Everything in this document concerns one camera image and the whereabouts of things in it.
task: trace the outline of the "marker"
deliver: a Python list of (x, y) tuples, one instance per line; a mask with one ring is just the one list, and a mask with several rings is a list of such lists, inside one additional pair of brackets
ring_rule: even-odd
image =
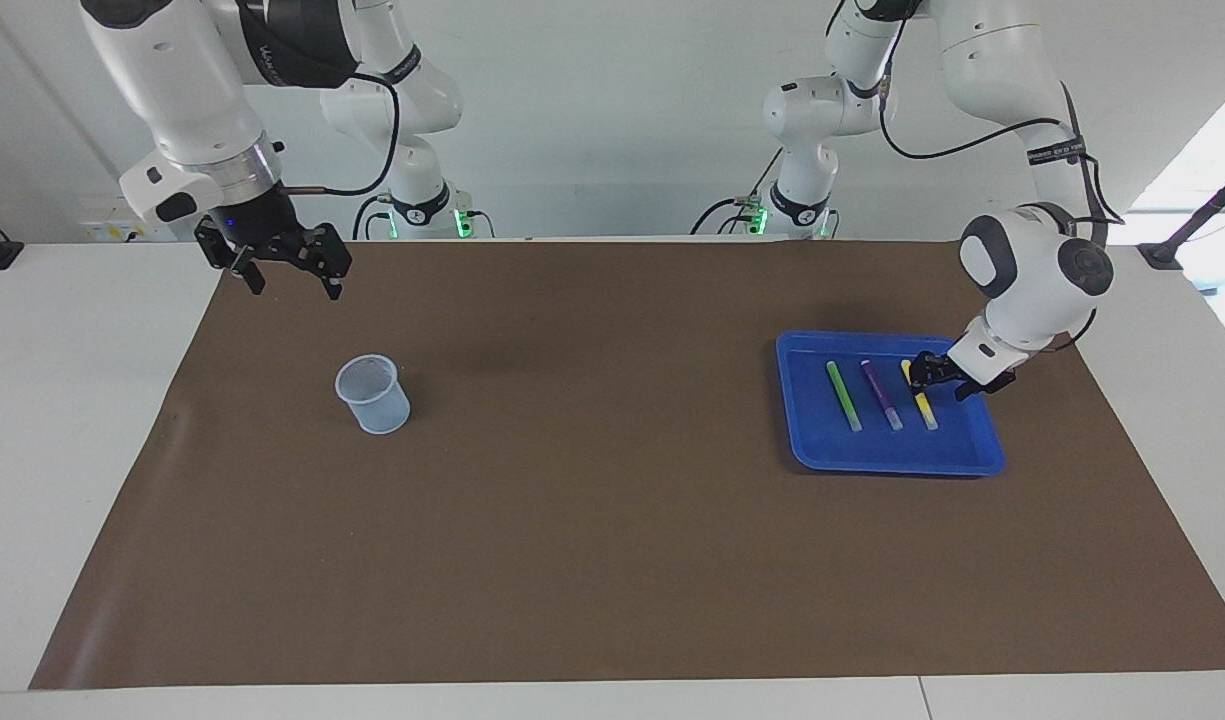
[[(902, 372), (905, 373), (905, 382), (909, 383), (910, 387), (914, 387), (914, 381), (910, 380), (910, 369), (913, 369), (913, 366), (914, 362), (910, 362), (909, 360), (902, 361)], [(932, 404), (929, 402), (926, 393), (920, 392), (918, 396), (914, 396), (914, 402), (918, 402), (919, 411), (922, 413), (922, 420), (927, 424), (929, 430), (941, 429), (941, 424), (936, 421), (936, 414), (932, 413)]]
[(892, 425), (897, 432), (905, 429), (905, 424), (902, 422), (902, 416), (897, 415), (895, 407), (892, 405), (892, 400), (888, 400), (887, 393), (883, 392), (883, 383), (878, 381), (878, 373), (873, 371), (873, 364), (870, 360), (860, 361), (860, 370), (865, 373), (865, 378), (869, 380), (869, 387), (873, 388), (873, 397), (878, 398), (878, 404), (883, 407), (883, 414), (887, 415), (887, 421)]
[(835, 384), (835, 393), (839, 396), (839, 404), (844, 407), (844, 413), (848, 415), (848, 424), (851, 425), (853, 432), (859, 433), (862, 427), (860, 427), (860, 418), (856, 416), (856, 407), (853, 405), (851, 396), (848, 394), (848, 386), (844, 384), (844, 377), (839, 372), (839, 364), (831, 360), (826, 364), (826, 370), (831, 373), (831, 382)]

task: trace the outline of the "power outlet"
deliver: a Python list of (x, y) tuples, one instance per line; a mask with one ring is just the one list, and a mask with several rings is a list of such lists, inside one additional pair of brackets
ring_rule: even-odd
[(80, 225), (92, 242), (175, 242), (169, 228), (149, 228), (126, 204), (88, 209)]

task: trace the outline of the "green indicator light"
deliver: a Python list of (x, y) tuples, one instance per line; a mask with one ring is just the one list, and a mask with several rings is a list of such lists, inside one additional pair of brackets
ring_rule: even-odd
[(763, 234), (763, 231), (767, 231), (768, 227), (768, 211), (760, 208), (757, 204), (752, 206), (750, 209), (755, 211), (755, 218), (750, 220), (750, 223), (746, 223), (745, 231), (750, 234)]
[(474, 234), (474, 222), (472, 222), (469, 216), (462, 213), (461, 209), (456, 211), (456, 224), (457, 233), (461, 234), (462, 240)]

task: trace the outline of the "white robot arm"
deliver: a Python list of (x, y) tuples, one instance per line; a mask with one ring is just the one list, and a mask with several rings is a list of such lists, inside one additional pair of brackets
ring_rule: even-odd
[[(809, 217), (824, 208), (837, 174), (829, 137), (887, 135), (887, 73), (905, 22), (935, 20), (951, 99), (964, 111), (1014, 131), (1028, 151), (1038, 201), (976, 218), (960, 239), (960, 262), (990, 299), (947, 356), (922, 354), (915, 388), (959, 382), (959, 397), (997, 392), (1014, 369), (1077, 334), (1110, 290), (1106, 208), (1093, 181), (1095, 160), (1079, 136), (1073, 102), (1042, 49), (1042, 28), (1028, 0), (842, 0), (826, 32), (831, 77), (773, 91), (764, 115), (786, 146), (782, 178), (767, 191), (769, 231), (812, 234)], [(914, 156), (931, 159), (936, 156)], [(1078, 238), (1079, 224), (1091, 240)]]
[[(420, 137), (461, 122), (461, 88), (412, 40), (397, 0), (356, 0), (363, 67), (385, 77), (401, 94), (401, 142), (391, 168), (391, 217), (401, 238), (470, 238), (470, 196), (443, 178), (432, 146)], [(323, 116), (339, 132), (376, 152), (388, 151), (393, 105), (379, 87), (345, 83), (321, 92)]]
[(281, 182), (277, 143), (243, 86), (339, 87), (359, 78), (352, 0), (81, 0), (83, 24), (156, 151), (120, 178), (151, 224), (194, 222), (216, 268), (265, 288), (255, 260), (315, 274), (341, 295), (350, 252), (306, 229)]

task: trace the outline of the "white table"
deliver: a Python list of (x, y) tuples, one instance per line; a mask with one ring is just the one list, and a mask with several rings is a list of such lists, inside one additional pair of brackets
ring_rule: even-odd
[[(1114, 253), (1080, 348), (1225, 598), (1225, 331)], [(24, 693), (214, 287), (192, 245), (31, 246), (0, 273), (0, 718), (1225, 719), (1225, 673)]]

